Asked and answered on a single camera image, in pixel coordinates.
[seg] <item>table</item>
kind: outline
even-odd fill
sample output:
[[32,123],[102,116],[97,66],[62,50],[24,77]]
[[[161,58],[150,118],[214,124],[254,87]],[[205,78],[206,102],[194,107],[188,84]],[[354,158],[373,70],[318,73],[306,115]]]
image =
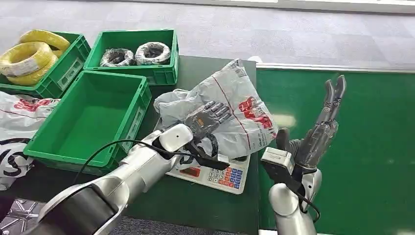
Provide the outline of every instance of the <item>table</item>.
[[[339,74],[347,90],[338,134],[319,164],[323,181],[315,204],[322,217],[316,229],[338,235],[413,233],[415,71],[263,64],[257,66],[257,91],[277,123],[288,126],[292,138],[302,138],[322,109],[324,81]],[[260,195],[267,195],[273,183],[263,168],[258,174]],[[259,211],[260,228],[274,229],[267,197],[260,198]]]
[[[137,139],[153,131],[159,118],[154,111],[154,98],[174,88],[192,89],[200,81],[220,70],[230,60],[180,56],[176,86],[153,86],[150,108],[144,117]],[[244,61],[252,82],[256,83],[255,62]],[[171,176],[163,177],[149,192],[129,205],[126,215],[191,227],[256,234],[258,231],[257,155],[251,156],[244,193],[231,193],[208,188]],[[47,168],[38,164],[25,177],[19,178],[2,195],[47,202],[71,185],[74,172]],[[79,182],[96,176],[83,174]]]

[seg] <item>yellow cable roll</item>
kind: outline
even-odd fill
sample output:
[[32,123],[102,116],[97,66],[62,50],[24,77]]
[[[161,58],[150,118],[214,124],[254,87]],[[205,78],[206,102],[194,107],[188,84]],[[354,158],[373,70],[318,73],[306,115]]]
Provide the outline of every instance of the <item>yellow cable roll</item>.
[[23,76],[46,66],[54,54],[42,42],[22,43],[0,56],[0,73],[5,76]]
[[61,55],[64,53],[64,52],[63,52],[63,51],[61,51],[61,50],[53,50],[52,52],[53,52],[53,54],[55,54],[55,55],[56,55],[56,57],[58,57],[58,58],[60,58],[60,57],[61,57]]
[[10,82],[16,85],[33,86],[39,82],[39,80],[43,77],[43,75],[47,73],[47,71],[49,71],[49,69],[56,63],[56,61],[58,61],[58,57],[52,54],[52,58],[49,61],[49,63],[43,68],[41,68],[40,70],[29,75],[20,76],[20,77],[7,77],[7,79],[9,79]]
[[64,38],[55,33],[34,29],[23,34],[19,40],[20,43],[27,42],[44,42],[51,46],[58,48],[61,51],[68,49],[70,43]]

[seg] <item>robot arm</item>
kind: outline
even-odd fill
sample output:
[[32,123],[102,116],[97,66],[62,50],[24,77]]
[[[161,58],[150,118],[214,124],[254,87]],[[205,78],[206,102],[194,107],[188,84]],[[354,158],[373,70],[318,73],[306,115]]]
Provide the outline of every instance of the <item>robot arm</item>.
[[[275,185],[269,191],[269,201],[274,210],[278,235],[316,235],[314,222],[320,212],[312,203],[321,181],[317,164],[330,146],[338,129],[334,119],[346,90],[344,76],[339,76],[334,88],[331,81],[325,83],[326,97],[323,109],[313,129],[302,140],[289,140],[287,129],[279,130],[277,147],[266,148],[261,160]],[[307,207],[317,212],[312,219]]]
[[[155,131],[142,141],[169,152],[193,140],[191,130],[178,124],[166,132]],[[104,235],[121,219],[123,211],[142,192],[147,192],[182,156],[162,156],[135,145],[120,166],[93,181],[60,192],[41,210],[38,224],[26,235]]]
[[24,235],[106,235],[121,219],[134,199],[147,192],[176,164],[183,163],[182,147],[190,152],[188,161],[224,170],[227,162],[217,159],[217,143],[212,156],[197,144],[209,137],[229,118],[226,107],[209,102],[186,120],[165,132],[155,131],[128,152],[117,169],[93,181],[73,185],[52,198],[41,210],[38,224]]

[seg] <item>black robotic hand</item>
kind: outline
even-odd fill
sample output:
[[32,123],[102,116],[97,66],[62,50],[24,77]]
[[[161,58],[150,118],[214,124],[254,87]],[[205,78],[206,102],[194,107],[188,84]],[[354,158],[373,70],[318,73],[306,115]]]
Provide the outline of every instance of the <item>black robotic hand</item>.
[[229,110],[223,103],[210,101],[188,115],[184,124],[192,130],[195,138],[201,140],[231,117]]
[[326,96],[323,109],[314,125],[304,139],[290,140],[289,130],[281,128],[277,133],[277,149],[291,154],[292,172],[287,167],[262,162],[268,175],[274,182],[285,183],[292,191],[301,187],[302,176],[317,170],[317,164],[329,148],[331,140],[338,129],[334,119],[338,113],[340,102],[346,90],[344,76],[337,78],[334,88],[331,81],[325,82]]
[[327,80],[325,88],[323,109],[313,129],[307,132],[304,139],[289,141],[289,131],[286,128],[280,129],[277,134],[277,148],[290,152],[296,166],[299,166],[303,173],[311,173],[317,169],[317,164],[337,133],[338,123],[334,118],[346,90],[345,77],[340,75],[337,78],[335,88],[331,80]]

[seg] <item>gray carpet floor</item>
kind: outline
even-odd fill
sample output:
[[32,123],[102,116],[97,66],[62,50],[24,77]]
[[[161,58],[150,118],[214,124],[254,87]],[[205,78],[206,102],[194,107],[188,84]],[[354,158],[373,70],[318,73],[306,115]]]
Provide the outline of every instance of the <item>gray carpet floor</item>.
[[[404,15],[115,0],[0,0],[0,53],[34,28],[83,33],[92,46],[102,30],[173,27],[182,55],[258,55],[268,63],[415,69],[414,25],[415,18]],[[19,230],[13,228],[11,235]],[[227,233],[124,218],[113,234]]]

